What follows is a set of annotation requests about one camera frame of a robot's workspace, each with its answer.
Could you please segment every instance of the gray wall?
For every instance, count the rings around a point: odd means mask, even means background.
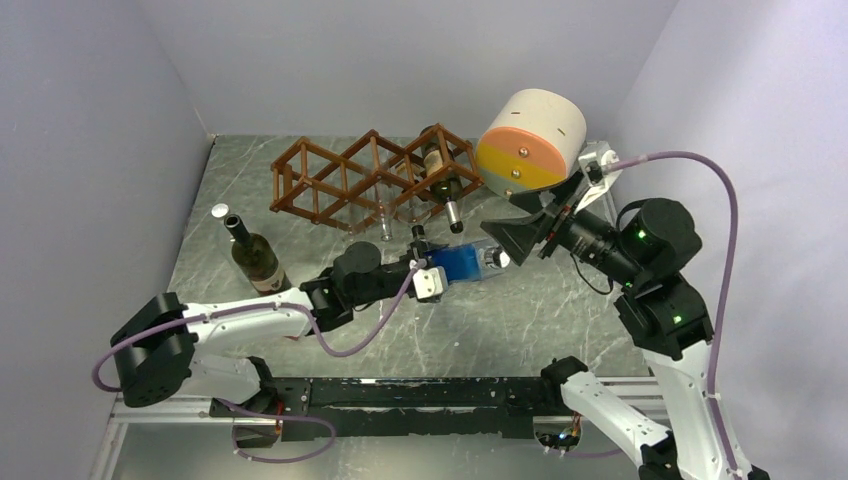
[[[844,2],[681,2],[610,136],[626,154],[689,149],[739,193],[719,381],[749,458],[772,478],[848,472],[848,10]],[[685,273],[714,304],[727,200],[709,170],[626,172],[616,201],[668,196],[704,251]]]
[[[140,0],[213,133],[479,136],[516,91],[602,136],[676,0]]]
[[[89,369],[166,287],[208,147],[135,2],[0,0],[3,479],[87,477]]]

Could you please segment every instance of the wine bottle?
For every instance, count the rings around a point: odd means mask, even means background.
[[[260,295],[291,288],[286,271],[265,237],[250,233],[238,215],[227,215],[224,226],[235,239],[230,250],[233,260]]]
[[[424,134],[432,128],[429,126],[421,131]],[[436,173],[444,165],[442,150],[439,146],[438,137],[434,137],[421,147],[421,156],[424,158],[425,177]],[[459,176],[451,172],[441,180],[430,185],[430,192],[445,206],[451,232],[462,232],[462,218],[459,215],[459,206],[456,201],[462,196],[462,182]]]

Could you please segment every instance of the gray marble surface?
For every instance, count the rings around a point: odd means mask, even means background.
[[[270,164],[296,139],[218,137],[170,283],[169,290],[183,302],[224,302],[256,295],[216,247],[216,242],[226,238],[223,226],[209,214],[217,203],[229,204],[249,228],[268,238],[295,285],[317,276],[350,243],[340,230],[268,209]],[[312,139],[335,152],[355,140]],[[392,140],[404,143],[410,139]],[[328,201],[321,199],[322,204]],[[603,214],[603,206],[596,204],[597,213]],[[451,234],[442,214],[426,224],[431,239],[458,244],[486,238],[479,228],[481,220],[524,215],[485,188],[463,199],[460,206],[465,231]],[[376,228],[361,239],[377,244],[385,261],[395,261],[410,236],[407,226],[396,223],[391,242],[381,242]],[[585,270],[590,281],[605,286],[602,276]],[[538,375],[551,358],[567,355],[582,359],[599,376],[647,375],[612,300],[613,296],[592,292],[577,276],[569,256],[558,251],[546,260],[532,256],[521,268],[510,267],[505,274],[484,282],[454,284],[439,304],[405,299],[372,344],[349,358],[328,356],[311,337],[299,341],[267,338],[226,353],[263,357],[280,376]],[[358,343],[387,306],[388,301],[379,302],[357,313],[352,323],[328,333],[328,342],[336,349]]]

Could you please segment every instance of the bottle label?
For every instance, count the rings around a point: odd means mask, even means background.
[[[424,157],[424,169],[427,171],[427,176],[430,176],[436,173],[437,170],[442,168],[442,152],[439,150],[433,150],[428,153],[426,157]]]
[[[251,280],[250,283],[259,293],[277,293],[291,288],[291,283],[286,278],[286,270],[281,262],[277,262],[277,270],[273,275],[265,280]]]

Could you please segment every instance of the bottle neck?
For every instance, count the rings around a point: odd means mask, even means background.
[[[227,227],[227,231],[230,232],[230,235],[233,236],[239,245],[249,247],[253,244],[253,237],[247,231],[247,227],[244,226],[244,222],[241,221],[241,217],[238,215],[227,215],[224,219],[224,226]]]

